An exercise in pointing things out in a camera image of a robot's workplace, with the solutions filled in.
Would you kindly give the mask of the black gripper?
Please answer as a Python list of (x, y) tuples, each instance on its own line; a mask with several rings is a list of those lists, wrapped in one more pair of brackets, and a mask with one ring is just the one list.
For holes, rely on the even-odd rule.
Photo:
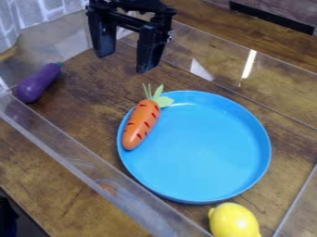
[[(154, 13), (145, 21), (118, 11)], [(90, 0), (87, 17), (93, 48), (99, 58), (111, 55), (117, 46), (117, 26), (139, 33), (137, 72), (143, 74), (160, 65), (177, 10), (161, 0)]]

